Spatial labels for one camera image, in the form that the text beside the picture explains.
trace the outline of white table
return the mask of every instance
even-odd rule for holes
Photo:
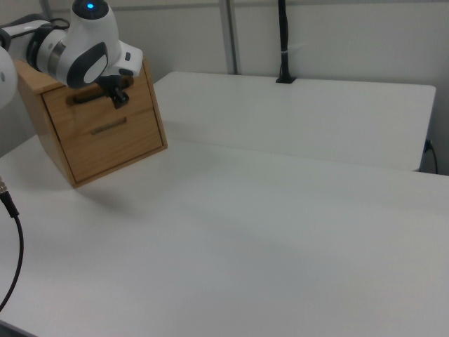
[[[449,178],[168,136],[78,190],[37,138],[0,159],[25,232],[1,320],[38,337],[447,335]]]
[[[416,171],[435,88],[173,72],[157,83],[171,137]]]

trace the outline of black pole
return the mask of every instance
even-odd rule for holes
[[[286,10],[286,0],[278,0],[279,5],[279,30],[281,32],[281,73],[276,80],[277,83],[291,84],[296,77],[290,76],[288,70],[288,20]]]

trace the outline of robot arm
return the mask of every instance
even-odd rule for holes
[[[142,51],[119,40],[117,23],[106,1],[76,0],[71,19],[68,32],[40,15],[0,26],[0,107],[14,94],[11,88],[17,82],[5,51],[70,88],[99,83],[116,108],[128,102],[118,77],[139,75]]]

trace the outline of wooden drawer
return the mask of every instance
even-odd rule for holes
[[[19,91],[48,156],[74,187],[152,156],[167,140],[147,61],[139,77],[127,78],[127,105],[116,110],[110,98],[84,104],[77,98],[101,93],[95,84],[73,90],[16,62]]]
[[[101,92],[94,84],[81,90],[62,87],[43,94],[53,125],[61,141],[76,138],[92,130],[110,124],[124,117],[153,109],[152,97],[147,85],[145,72],[137,78],[130,78],[134,83],[125,90],[129,102],[115,110],[110,98],[101,97],[84,104],[74,104],[74,97],[91,97]]]
[[[153,109],[61,141],[77,182],[162,146]]]

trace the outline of drawer handle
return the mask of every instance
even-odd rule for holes
[[[120,89],[125,90],[131,87],[133,84],[134,84],[133,77],[124,77],[121,79]],[[66,103],[71,107],[73,105],[89,103],[92,102],[93,100],[97,100],[98,98],[105,96],[106,93],[101,89],[101,87],[97,86],[89,91],[77,93],[76,95],[73,96],[68,96],[66,99]]]
[[[127,122],[127,119],[126,119],[126,117],[124,117],[124,118],[122,118],[122,119],[120,119],[118,121],[115,121],[115,122],[111,123],[111,124],[104,125],[104,126],[101,126],[100,128],[93,129],[91,131],[91,135],[95,136],[95,135],[97,135],[99,133],[108,131],[108,130],[110,130],[112,128],[116,128],[117,126],[124,125],[126,122]]]

